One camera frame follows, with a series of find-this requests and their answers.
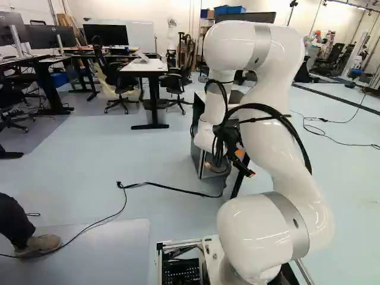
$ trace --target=whiteboard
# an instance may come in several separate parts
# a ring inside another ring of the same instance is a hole
[[[126,32],[130,47],[140,48],[142,52],[156,52],[153,22],[116,19],[90,19],[85,22],[85,24],[126,25]]]

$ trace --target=laptop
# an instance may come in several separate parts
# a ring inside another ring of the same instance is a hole
[[[135,52],[140,58],[137,58],[133,61],[135,64],[147,64],[149,62],[148,56],[144,55],[140,50]]]

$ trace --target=standing desk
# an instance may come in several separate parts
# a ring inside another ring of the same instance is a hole
[[[149,80],[150,100],[153,102],[152,123],[132,126],[131,129],[167,129],[169,125],[159,123],[157,116],[157,99],[160,98],[159,77],[167,72],[167,64],[160,59],[152,58],[146,64],[131,62],[119,72],[121,76],[147,77]]]
[[[38,115],[69,115],[70,111],[74,108],[63,107],[61,98],[54,86],[53,78],[49,73],[49,67],[52,64],[62,62],[65,59],[54,59],[51,55],[35,55],[25,58],[14,58],[9,61],[0,61],[0,76],[4,77],[4,71],[8,70],[9,67],[33,67],[36,74],[38,75],[43,91],[45,92],[46,98],[49,101],[50,108],[41,111]]]

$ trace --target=desk leg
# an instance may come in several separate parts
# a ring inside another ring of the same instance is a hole
[[[48,64],[40,64],[37,63],[34,66],[34,70],[40,77],[40,83],[42,85],[42,89],[45,92],[46,98],[49,101],[50,108],[43,109],[38,111],[36,116],[52,116],[52,115],[69,115],[70,111],[73,111],[73,107],[63,107],[61,98],[57,92],[57,89],[54,86],[53,78],[49,73],[49,65]]]
[[[153,102],[152,123],[132,126],[131,129],[168,129],[169,125],[159,123],[157,115],[157,99],[160,97],[160,84],[158,77],[149,77],[150,100]]]
[[[14,153],[5,151],[2,145],[0,144],[0,159],[19,159],[24,153]]]
[[[100,93],[99,91],[96,91],[94,80],[93,80],[93,74],[91,72],[90,65],[88,64],[89,60],[90,59],[88,59],[88,58],[82,59],[84,67],[85,67],[85,72],[86,72],[86,75],[87,75],[88,80],[90,82],[91,90],[93,92],[93,94],[91,94],[90,97],[87,98],[87,101],[93,100],[96,97],[96,94]]]
[[[248,167],[248,163],[250,161],[249,156],[247,153],[244,154],[243,161],[242,163]],[[236,198],[238,196],[240,186],[242,185],[243,179],[244,179],[244,173],[242,171],[239,171],[239,174],[237,175],[235,185],[233,186],[232,194],[231,194],[231,199]]]
[[[79,79],[79,82],[82,86],[82,89],[70,90],[69,93],[88,93],[88,92],[91,92],[91,90],[87,89],[87,87],[86,87],[86,82],[84,81],[84,77],[81,73],[81,67],[79,66],[79,60],[80,60],[80,58],[76,58],[72,61],[72,63],[74,65],[75,70],[77,71],[78,79]]]

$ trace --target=computer monitor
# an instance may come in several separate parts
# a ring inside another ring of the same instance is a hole
[[[126,26],[84,24],[83,28],[85,38],[89,45],[92,44],[94,36],[99,36],[104,46],[129,45]]]
[[[275,19],[276,19],[276,12],[222,14],[222,15],[216,16],[215,23],[219,23],[222,21],[229,21],[229,20],[239,20],[239,21],[273,24]]]
[[[65,48],[76,46],[75,34],[72,27],[26,25],[32,49],[58,48],[57,34],[61,36]]]
[[[26,27],[20,13],[0,11],[0,46],[13,45],[10,25],[15,25],[21,43],[29,41]]]

